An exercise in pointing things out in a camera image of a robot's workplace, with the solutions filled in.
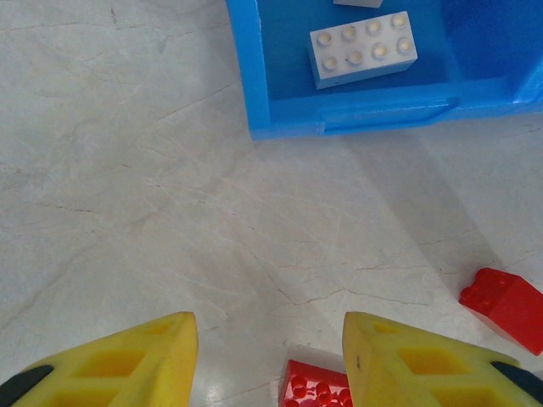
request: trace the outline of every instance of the marble floor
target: marble floor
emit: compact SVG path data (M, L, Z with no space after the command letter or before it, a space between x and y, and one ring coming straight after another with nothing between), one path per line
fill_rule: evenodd
M0 2L0 382L196 313L193 407L277 405L360 310L510 354L460 306L543 290L543 116L253 143L223 0Z

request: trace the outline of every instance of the blue plastic bin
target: blue plastic bin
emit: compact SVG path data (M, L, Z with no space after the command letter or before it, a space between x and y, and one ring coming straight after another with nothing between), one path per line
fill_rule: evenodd
M543 111L543 0L227 0L255 140ZM310 31L406 10L418 61L318 91Z

